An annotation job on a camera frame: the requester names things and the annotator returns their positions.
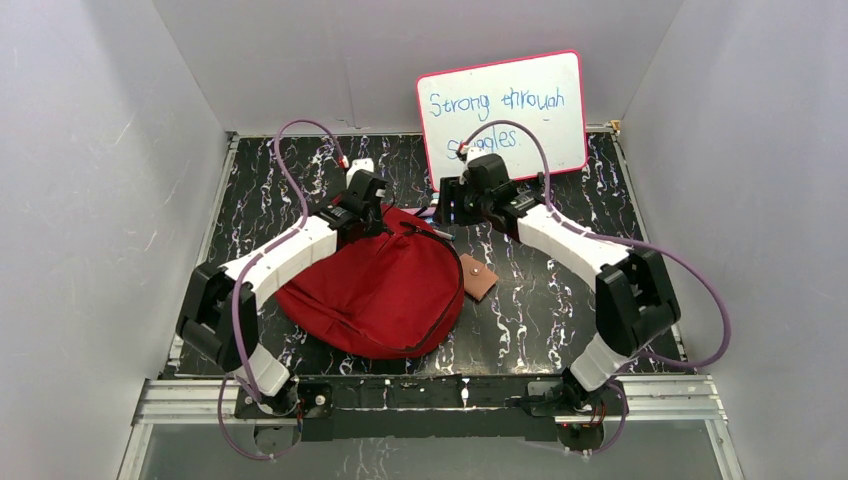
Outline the red student backpack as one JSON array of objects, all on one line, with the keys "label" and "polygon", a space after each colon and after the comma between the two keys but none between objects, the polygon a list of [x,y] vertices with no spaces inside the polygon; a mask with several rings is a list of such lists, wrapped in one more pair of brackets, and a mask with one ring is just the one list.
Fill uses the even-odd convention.
[{"label": "red student backpack", "polygon": [[387,232],[345,245],[275,299],[294,324],[346,353],[421,357],[445,340],[463,308],[460,257],[422,218],[387,208],[384,220]]}]

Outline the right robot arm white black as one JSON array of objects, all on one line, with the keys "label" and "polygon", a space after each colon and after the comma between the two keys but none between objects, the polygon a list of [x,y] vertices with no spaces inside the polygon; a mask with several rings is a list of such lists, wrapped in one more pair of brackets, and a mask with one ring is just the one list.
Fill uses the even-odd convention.
[{"label": "right robot arm white black", "polygon": [[603,240],[544,199],[520,188],[497,154],[470,160],[459,176],[439,182],[442,223],[487,222],[580,277],[595,297],[596,333],[562,374],[558,396],[577,414],[603,399],[602,387],[681,317],[662,255],[628,239]]}]

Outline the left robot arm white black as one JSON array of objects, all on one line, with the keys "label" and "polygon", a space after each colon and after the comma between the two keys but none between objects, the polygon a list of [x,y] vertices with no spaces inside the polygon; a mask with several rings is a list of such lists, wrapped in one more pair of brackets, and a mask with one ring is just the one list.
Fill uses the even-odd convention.
[{"label": "left robot arm white black", "polygon": [[256,250],[223,265],[202,264],[190,277],[176,334],[275,416],[299,400],[288,368],[258,338],[258,313],[281,287],[349,243],[385,232],[385,178],[363,168],[345,190],[308,211],[298,224]]}]

